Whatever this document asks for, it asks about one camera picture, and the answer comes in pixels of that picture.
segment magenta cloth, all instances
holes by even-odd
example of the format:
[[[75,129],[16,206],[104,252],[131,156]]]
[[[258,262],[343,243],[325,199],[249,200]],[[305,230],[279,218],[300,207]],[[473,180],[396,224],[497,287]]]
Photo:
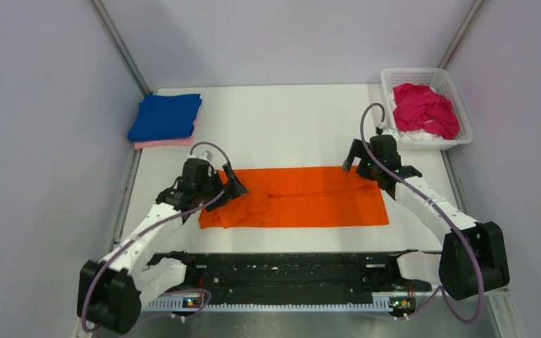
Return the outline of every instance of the magenta cloth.
[[[451,101],[429,86],[404,83],[393,88],[393,92],[397,105],[393,116],[400,131],[424,129],[444,139],[454,139],[459,133]]]

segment stack of folded towels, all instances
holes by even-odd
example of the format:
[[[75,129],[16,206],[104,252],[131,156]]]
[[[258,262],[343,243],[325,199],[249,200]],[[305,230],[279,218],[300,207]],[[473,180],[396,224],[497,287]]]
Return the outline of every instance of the stack of folded towels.
[[[139,105],[128,139],[136,149],[152,146],[191,146],[202,105],[200,94],[146,95]]]

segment gray floor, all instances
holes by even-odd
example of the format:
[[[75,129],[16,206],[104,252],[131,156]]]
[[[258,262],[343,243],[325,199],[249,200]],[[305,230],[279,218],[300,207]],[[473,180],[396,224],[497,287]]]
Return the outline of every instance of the gray floor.
[[[398,337],[480,337],[499,338],[486,302],[485,312],[474,325],[461,324],[449,313],[440,298],[409,322],[363,318],[354,313],[203,313],[182,324],[180,320],[157,318],[142,324],[124,337],[141,338],[398,338]],[[456,303],[466,317],[472,315],[471,301]],[[98,338],[116,334],[99,332]]]

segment orange towel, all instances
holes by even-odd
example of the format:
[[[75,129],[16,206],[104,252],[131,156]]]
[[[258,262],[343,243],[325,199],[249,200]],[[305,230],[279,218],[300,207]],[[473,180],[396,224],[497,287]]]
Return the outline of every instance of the orange towel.
[[[249,194],[210,213],[200,227],[348,227],[386,225],[376,182],[341,167],[236,170]]]

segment metal frame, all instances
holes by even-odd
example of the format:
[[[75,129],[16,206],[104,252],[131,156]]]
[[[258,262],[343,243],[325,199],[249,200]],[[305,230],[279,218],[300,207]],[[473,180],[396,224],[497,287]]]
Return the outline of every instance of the metal frame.
[[[111,41],[113,42],[113,45],[117,49],[117,52],[121,56],[123,62],[128,67],[128,70],[130,71],[130,74],[134,81],[136,82],[136,85],[139,87],[140,91],[142,91],[143,95],[151,94],[152,91],[148,87],[148,84],[146,83],[146,80],[142,76],[141,72],[138,69],[138,66],[136,65],[134,58],[132,57],[132,54],[130,54],[130,51],[128,50],[127,46],[125,45],[125,42],[123,42],[123,39],[121,39],[121,36],[119,35],[119,31],[117,31],[117,28],[113,24],[113,21],[111,20],[111,17],[108,15],[108,12],[106,11],[106,8],[104,7],[101,0],[88,0],[90,4],[92,5],[92,8],[94,9],[94,12],[98,15],[102,25],[103,29],[107,33],[107,35],[111,38]]]
[[[438,68],[449,67],[449,64],[453,60],[455,53],[458,51],[459,47],[464,42],[465,38],[468,36],[470,29],[473,27],[478,16],[483,12],[484,7],[486,6],[487,3],[488,3],[488,0],[475,0],[474,1],[468,15],[466,16],[466,19],[461,24],[459,31],[457,31],[457,34],[453,38],[453,41],[451,41],[449,48],[444,53],[444,56],[442,57],[438,65]]]
[[[136,85],[139,87],[143,95],[151,94],[146,80],[142,76],[137,64],[135,63],[131,53],[129,52],[125,42],[121,38],[119,32],[117,31],[111,17],[109,16],[105,6],[101,0],[89,0],[100,19],[104,30],[107,35],[111,38],[111,42],[116,48],[117,52],[120,54],[124,64],[129,70],[133,80]],[[485,5],[488,3],[488,0],[475,0],[466,19],[463,21],[459,31],[455,35],[453,41],[449,45],[449,48],[445,52],[442,60],[440,61],[439,68],[448,68],[452,62],[453,57],[456,52],[459,50],[459,47],[467,38],[468,32],[475,24],[477,17],[483,12]],[[121,233],[123,231],[123,226],[125,223],[125,217],[128,212],[128,206],[131,199],[131,194],[133,191],[135,178],[137,174],[137,169],[139,165],[139,160],[142,155],[142,151],[133,151],[132,160],[128,169],[126,170],[127,175],[123,187],[123,193],[120,201],[116,206],[116,214],[114,220],[114,231],[111,238],[111,249],[118,243]],[[453,193],[457,202],[457,205],[460,210],[464,213],[471,214],[471,207],[467,201],[467,198],[464,194],[463,184],[457,175],[457,170],[452,159],[452,154],[450,151],[442,152],[443,161],[447,169],[447,174],[449,176],[449,181],[452,184]],[[523,326],[521,320],[518,316],[516,308],[513,304],[513,299],[510,297],[509,291],[507,289],[500,290],[501,294],[498,292],[496,294],[489,293],[489,302],[494,312],[495,320],[499,329],[501,337],[525,337]]]

